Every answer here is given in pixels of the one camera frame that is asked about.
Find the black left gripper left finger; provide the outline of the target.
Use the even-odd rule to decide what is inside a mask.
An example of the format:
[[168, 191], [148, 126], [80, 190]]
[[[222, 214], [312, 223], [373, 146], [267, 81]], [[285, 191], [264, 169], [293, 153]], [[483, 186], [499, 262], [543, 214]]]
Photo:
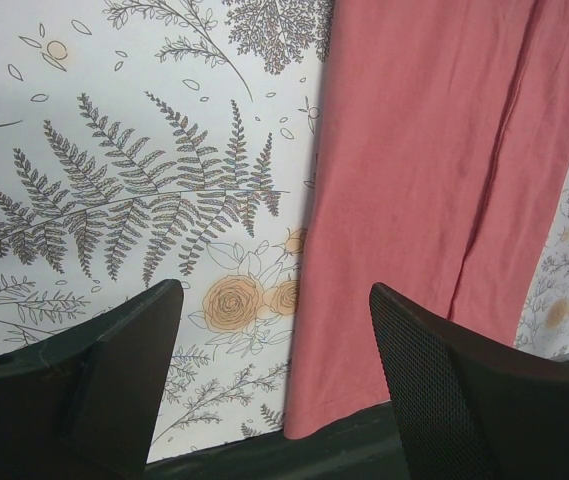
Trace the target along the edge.
[[141, 479], [180, 324], [164, 280], [0, 355], [0, 479]]

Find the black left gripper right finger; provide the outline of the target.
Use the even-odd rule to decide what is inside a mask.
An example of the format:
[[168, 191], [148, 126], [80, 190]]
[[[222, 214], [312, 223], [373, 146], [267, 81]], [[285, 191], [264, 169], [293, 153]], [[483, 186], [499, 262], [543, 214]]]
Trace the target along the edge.
[[375, 340], [414, 479], [569, 479], [569, 364], [443, 319], [385, 284]]

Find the pink t shirt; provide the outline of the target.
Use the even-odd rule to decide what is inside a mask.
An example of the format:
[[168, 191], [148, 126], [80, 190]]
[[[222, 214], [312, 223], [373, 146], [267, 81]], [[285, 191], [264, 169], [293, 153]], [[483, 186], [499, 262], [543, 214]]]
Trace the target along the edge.
[[389, 398], [382, 282], [511, 345], [569, 166], [569, 1], [339, 1], [284, 433]]

